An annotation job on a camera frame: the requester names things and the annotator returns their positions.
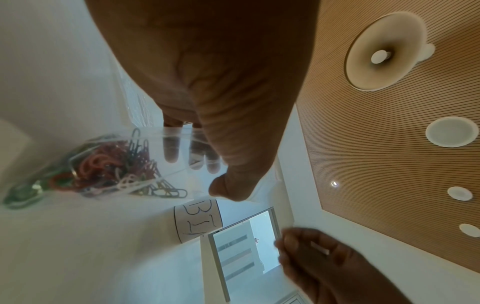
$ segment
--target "human hand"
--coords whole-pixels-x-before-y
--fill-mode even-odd
[[[199,123],[228,171],[210,194],[245,200],[271,168],[314,45],[319,0],[86,0],[130,77]]]
[[[275,246],[285,275],[314,304],[412,304],[360,253],[316,229],[284,229]]]
[[[163,126],[165,136],[163,138],[163,153],[165,160],[169,163],[176,163],[179,158],[180,140],[184,122],[163,114]],[[202,126],[193,123],[190,148],[188,150],[188,165],[193,170],[200,170],[206,161],[206,168],[211,174],[220,171],[220,157],[208,144]]]

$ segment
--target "plastic bag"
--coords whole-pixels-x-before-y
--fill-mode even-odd
[[[200,130],[136,128],[85,142],[9,187],[3,205],[24,209],[63,192],[194,199],[226,171]]]

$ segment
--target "round white ceiling fixture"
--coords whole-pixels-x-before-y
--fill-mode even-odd
[[[480,237],[480,229],[470,224],[461,224],[460,230],[468,236]]]
[[[376,91],[402,79],[435,52],[427,26],[417,15],[396,12],[378,18],[350,45],[343,65],[347,81],[361,91]]]
[[[474,141],[479,135],[479,127],[468,118],[450,116],[429,124],[425,134],[427,139],[437,146],[455,148]]]
[[[450,187],[447,190],[448,195],[450,195],[452,198],[456,200],[461,200],[461,201],[468,201],[471,200],[474,195],[470,192],[470,190],[463,188],[463,187]]]

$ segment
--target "wood slat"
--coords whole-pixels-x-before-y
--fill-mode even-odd
[[[352,88],[343,70],[350,44],[395,11],[425,20],[435,54],[389,88]],[[324,210],[480,272],[480,238],[459,229],[480,227],[480,139],[449,149],[425,136],[440,117],[480,125],[479,1],[323,0],[297,107]],[[450,198],[451,186],[474,198]]]

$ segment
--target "pile of paper clips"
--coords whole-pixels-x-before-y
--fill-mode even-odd
[[[10,209],[22,209],[39,201],[49,190],[74,191],[98,197],[116,191],[160,198],[185,198],[162,178],[157,162],[150,159],[149,141],[135,129],[128,140],[106,137],[102,143],[84,144],[63,160],[42,170],[27,182],[12,187],[4,199]]]

